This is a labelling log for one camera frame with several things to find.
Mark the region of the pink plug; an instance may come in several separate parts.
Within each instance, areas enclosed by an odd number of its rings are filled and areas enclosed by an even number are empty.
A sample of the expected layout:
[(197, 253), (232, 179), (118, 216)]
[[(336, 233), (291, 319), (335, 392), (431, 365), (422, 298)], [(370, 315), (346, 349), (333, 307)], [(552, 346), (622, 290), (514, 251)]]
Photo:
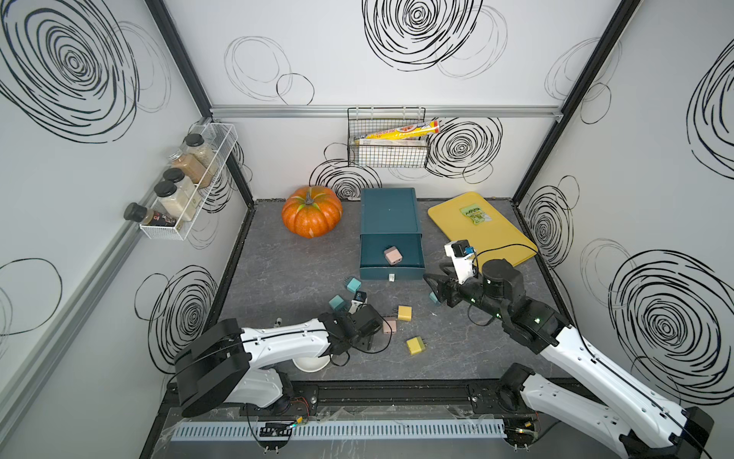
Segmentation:
[(393, 319), (393, 317), (390, 317), (390, 319), (385, 319), (383, 322), (382, 331), (386, 335), (394, 334), (397, 331), (397, 319)]
[(395, 246), (389, 247), (383, 254), (389, 266), (398, 265), (403, 261), (403, 254)]

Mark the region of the yellow plug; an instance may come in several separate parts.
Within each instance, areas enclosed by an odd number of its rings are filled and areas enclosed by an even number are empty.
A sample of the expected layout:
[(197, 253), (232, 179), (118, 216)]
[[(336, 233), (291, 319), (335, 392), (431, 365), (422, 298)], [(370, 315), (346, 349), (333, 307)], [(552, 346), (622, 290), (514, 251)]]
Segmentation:
[(411, 356), (418, 355), (425, 351), (425, 343), (421, 337), (415, 337), (406, 342), (408, 352)]
[(410, 306), (400, 305), (398, 307), (397, 319), (399, 321), (412, 321), (413, 311)]

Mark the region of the teal drawer cabinet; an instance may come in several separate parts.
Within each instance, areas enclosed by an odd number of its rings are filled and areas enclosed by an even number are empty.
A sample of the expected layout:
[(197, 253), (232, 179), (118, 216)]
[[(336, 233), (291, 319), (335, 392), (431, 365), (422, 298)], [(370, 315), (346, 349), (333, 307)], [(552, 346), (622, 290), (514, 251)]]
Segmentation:
[[(403, 261), (389, 266), (383, 252), (395, 246)], [(425, 274), (422, 227), (415, 189), (366, 189), (361, 193), (361, 254), (363, 280), (413, 281)]]

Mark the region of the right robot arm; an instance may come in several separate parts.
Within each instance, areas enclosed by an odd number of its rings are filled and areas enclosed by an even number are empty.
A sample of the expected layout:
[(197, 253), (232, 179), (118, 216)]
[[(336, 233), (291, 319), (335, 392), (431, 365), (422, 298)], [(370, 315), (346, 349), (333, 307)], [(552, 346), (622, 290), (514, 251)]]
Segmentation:
[(550, 361), (594, 394), (590, 400), (514, 363), (499, 396), (512, 409), (522, 403), (594, 438), (622, 458), (703, 458), (713, 419), (655, 392), (593, 348), (552, 306), (527, 296), (523, 275), (506, 260), (481, 269), (467, 259), (425, 275), (438, 302), (461, 302), (500, 319), (515, 342)]

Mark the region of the white bowl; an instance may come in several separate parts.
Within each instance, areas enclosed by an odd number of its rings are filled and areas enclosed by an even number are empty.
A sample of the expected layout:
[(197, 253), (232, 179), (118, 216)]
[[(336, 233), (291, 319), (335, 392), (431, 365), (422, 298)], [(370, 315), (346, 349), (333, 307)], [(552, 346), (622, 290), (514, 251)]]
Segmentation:
[(317, 373), (325, 369), (331, 363), (331, 356), (300, 357), (292, 360), (294, 366), (304, 373)]

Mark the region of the yellow cutting board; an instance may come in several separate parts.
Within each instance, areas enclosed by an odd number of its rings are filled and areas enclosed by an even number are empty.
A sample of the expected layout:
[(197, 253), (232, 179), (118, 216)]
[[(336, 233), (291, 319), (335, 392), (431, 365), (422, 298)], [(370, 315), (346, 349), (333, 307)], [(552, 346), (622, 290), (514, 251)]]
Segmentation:
[(537, 246), (476, 192), (433, 206), (427, 213), (449, 241), (468, 241), (480, 255), (479, 267), (493, 259), (506, 259), (517, 267), (537, 253)]

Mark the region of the orange pumpkin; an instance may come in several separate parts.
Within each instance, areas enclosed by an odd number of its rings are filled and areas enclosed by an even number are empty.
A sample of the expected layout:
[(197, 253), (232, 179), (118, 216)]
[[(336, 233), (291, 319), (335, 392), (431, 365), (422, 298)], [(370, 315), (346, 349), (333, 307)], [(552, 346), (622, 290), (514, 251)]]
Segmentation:
[(330, 233), (341, 221), (343, 208), (336, 193), (328, 187), (302, 187), (285, 202), (281, 217), (285, 227), (296, 235), (313, 239)]

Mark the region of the white spice jar near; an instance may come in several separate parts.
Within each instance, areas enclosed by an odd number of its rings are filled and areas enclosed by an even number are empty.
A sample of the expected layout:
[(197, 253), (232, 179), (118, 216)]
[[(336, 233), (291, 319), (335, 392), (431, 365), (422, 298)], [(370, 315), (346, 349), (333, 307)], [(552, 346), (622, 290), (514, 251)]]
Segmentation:
[(171, 181), (161, 181), (154, 187), (158, 201), (166, 212), (179, 221), (191, 222), (195, 218), (193, 199)]

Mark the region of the white spice jar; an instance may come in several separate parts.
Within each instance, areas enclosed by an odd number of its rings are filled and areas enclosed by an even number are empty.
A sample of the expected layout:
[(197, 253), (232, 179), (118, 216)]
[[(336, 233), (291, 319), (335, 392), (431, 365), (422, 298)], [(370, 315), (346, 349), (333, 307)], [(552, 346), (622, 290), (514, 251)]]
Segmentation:
[(179, 168), (168, 168), (162, 179), (172, 182), (179, 190), (183, 191), (190, 199), (191, 206), (196, 210), (202, 203), (202, 196), (198, 193), (195, 183)]
[(161, 181), (154, 187), (158, 201), (166, 212), (179, 221), (191, 222), (195, 218), (193, 199), (171, 181)]

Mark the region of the white spice jar middle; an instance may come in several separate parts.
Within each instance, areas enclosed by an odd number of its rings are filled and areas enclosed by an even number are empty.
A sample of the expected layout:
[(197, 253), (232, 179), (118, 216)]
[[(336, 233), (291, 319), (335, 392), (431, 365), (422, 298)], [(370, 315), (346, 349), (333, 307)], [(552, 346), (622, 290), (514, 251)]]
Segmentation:
[(172, 182), (179, 190), (183, 191), (190, 199), (191, 206), (196, 210), (202, 203), (202, 196), (198, 193), (195, 183), (179, 168), (168, 168), (162, 179)]

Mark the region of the brown spice jar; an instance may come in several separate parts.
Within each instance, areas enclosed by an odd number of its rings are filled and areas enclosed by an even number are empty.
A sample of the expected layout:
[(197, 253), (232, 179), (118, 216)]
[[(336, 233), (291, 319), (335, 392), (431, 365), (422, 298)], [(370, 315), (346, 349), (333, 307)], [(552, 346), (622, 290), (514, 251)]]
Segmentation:
[(200, 189), (206, 189), (213, 180), (212, 174), (193, 154), (177, 150), (169, 156), (174, 168), (179, 168)]

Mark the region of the clear acrylic spice shelf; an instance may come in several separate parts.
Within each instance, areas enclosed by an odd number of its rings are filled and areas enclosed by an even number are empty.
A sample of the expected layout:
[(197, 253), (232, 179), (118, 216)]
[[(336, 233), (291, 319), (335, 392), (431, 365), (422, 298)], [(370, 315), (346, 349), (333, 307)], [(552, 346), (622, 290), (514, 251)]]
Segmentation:
[(153, 213), (139, 223), (150, 239), (185, 241), (204, 247), (213, 240), (218, 217), (238, 190), (227, 162), (238, 135), (233, 125), (195, 125), (169, 156), (149, 207)]

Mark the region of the spice jar far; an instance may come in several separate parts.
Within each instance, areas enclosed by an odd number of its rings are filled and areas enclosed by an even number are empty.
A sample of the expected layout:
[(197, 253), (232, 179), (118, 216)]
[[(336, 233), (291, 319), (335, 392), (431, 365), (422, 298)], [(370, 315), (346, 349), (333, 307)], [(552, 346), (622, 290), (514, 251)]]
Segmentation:
[(187, 153), (193, 155), (204, 168), (209, 168), (216, 158), (216, 154), (202, 134), (191, 133), (183, 139)]

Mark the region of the dark spice jar lying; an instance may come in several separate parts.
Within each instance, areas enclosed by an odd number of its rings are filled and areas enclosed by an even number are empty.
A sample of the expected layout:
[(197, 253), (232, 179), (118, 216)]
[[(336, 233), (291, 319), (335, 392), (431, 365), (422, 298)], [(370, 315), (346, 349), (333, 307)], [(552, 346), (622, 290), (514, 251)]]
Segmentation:
[(142, 226), (172, 228), (177, 223), (175, 218), (137, 203), (130, 203), (126, 207), (123, 218)]

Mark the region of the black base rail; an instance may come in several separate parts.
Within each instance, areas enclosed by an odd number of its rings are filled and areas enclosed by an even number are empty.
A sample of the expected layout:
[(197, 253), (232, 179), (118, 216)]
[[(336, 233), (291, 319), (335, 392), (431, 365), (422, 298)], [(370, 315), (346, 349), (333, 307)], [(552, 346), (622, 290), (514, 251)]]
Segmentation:
[(519, 397), (500, 395), (498, 379), (412, 381), (295, 381), (286, 386), (286, 400), (259, 409), (237, 403), (241, 415), (276, 419), (319, 416), (327, 410), (367, 407), (457, 407), (471, 415), (500, 418), (537, 413)]

